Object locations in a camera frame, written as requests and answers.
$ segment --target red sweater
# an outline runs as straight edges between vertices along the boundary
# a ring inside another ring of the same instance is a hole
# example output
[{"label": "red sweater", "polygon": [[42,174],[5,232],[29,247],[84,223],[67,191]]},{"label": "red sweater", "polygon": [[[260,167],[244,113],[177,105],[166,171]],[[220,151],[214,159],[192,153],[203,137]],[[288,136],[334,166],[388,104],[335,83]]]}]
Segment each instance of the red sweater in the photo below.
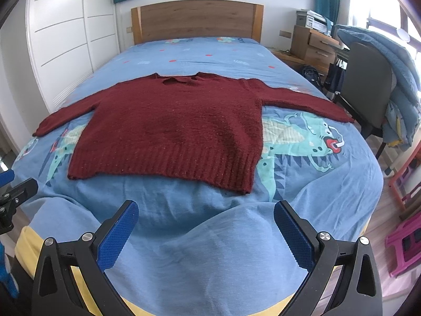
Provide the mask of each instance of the red sweater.
[{"label": "red sweater", "polygon": [[69,179],[150,174],[248,193],[263,148],[264,105],[352,122],[328,100],[270,88],[257,79],[155,73],[61,108],[42,121],[34,136],[95,110],[74,149]]}]

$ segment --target pink stool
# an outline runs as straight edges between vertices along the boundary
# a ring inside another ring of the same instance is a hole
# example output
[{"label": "pink stool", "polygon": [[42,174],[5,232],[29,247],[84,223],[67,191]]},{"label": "pink stool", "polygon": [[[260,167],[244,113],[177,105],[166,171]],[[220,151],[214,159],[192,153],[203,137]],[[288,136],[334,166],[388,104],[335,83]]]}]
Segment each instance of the pink stool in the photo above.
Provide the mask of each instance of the pink stool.
[{"label": "pink stool", "polygon": [[421,258],[421,212],[402,222],[386,237],[385,246],[393,246],[397,267],[390,272],[391,277],[405,271]]}]

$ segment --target cartoon dragon print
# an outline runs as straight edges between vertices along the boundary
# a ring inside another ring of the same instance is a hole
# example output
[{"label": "cartoon dragon print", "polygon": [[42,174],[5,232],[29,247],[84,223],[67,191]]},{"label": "cartoon dragon print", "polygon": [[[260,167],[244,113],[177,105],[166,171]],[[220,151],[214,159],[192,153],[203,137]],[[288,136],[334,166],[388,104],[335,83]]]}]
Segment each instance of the cartoon dragon print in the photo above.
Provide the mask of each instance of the cartoon dragon print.
[{"label": "cartoon dragon print", "polygon": [[35,145],[38,143],[38,138],[32,138],[27,144],[26,146],[21,150],[21,152],[19,153],[19,155],[16,157],[15,161],[20,160],[22,157],[28,155],[33,148],[35,147]]},{"label": "cartoon dragon print", "polygon": [[[304,128],[291,123],[291,118],[300,118]],[[262,184],[269,192],[272,200],[276,191],[274,178],[275,155],[291,155],[307,157],[312,166],[320,172],[333,169],[330,163],[318,165],[313,157],[324,157],[331,153],[340,153],[344,146],[344,138],[338,130],[329,126],[322,118],[308,112],[289,114],[284,120],[262,119],[263,151],[257,164],[257,172]],[[341,140],[334,138],[335,130]]]},{"label": "cartoon dragon print", "polygon": [[77,141],[81,137],[82,131],[85,129],[85,127],[86,125],[76,126],[71,131],[69,131],[68,127],[66,127],[60,137],[54,142],[50,153],[44,160],[41,170],[39,171],[39,175],[41,175],[48,162],[48,159],[53,155],[53,161],[51,162],[47,173],[46,184],[48,184],[48,182],[54,177],[54,174],[62,161],[74,152]]}]

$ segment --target drawer handle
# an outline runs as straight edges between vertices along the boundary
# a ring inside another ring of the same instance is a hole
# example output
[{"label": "drawer handle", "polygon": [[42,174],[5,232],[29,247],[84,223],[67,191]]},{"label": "drawer handle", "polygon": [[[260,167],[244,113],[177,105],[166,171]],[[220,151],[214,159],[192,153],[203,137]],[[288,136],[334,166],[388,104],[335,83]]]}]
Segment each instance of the drawer handle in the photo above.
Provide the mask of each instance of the drawer handle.
[{"label": "drawer handle", "polygon": [[316,53],[323,56],[323,57],[329,57],[328,55],[325,55],[324,53],[320,53],[319,51],[316,51]]}]

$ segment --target desk drawer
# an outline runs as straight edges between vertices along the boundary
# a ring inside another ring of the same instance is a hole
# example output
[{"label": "desk drawer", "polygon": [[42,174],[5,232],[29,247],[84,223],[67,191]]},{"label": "desk drawer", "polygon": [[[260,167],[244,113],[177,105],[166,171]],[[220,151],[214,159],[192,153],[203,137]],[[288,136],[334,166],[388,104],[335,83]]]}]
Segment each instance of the desk drawer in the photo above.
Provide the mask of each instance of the desk drawer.
[{"label": "desk drawer", "polygon": [[309,46],[306,52],[306,58],[304,61],[310,65],[322,66],[329,69],[329,64],[333,63],[335,60],[335,55],[318,49],[313,46]]},{"label": "desk drawer", "polygon": [[323,51],[334,54],[335,50],[331,48],[329,44],[338,46],[338,42],[335,39],[328,38],[328,37],[321,37],[318,34],[314,34],[314,33],[310,34],[310,41],[309,41],[310,46],[313,46]]}]

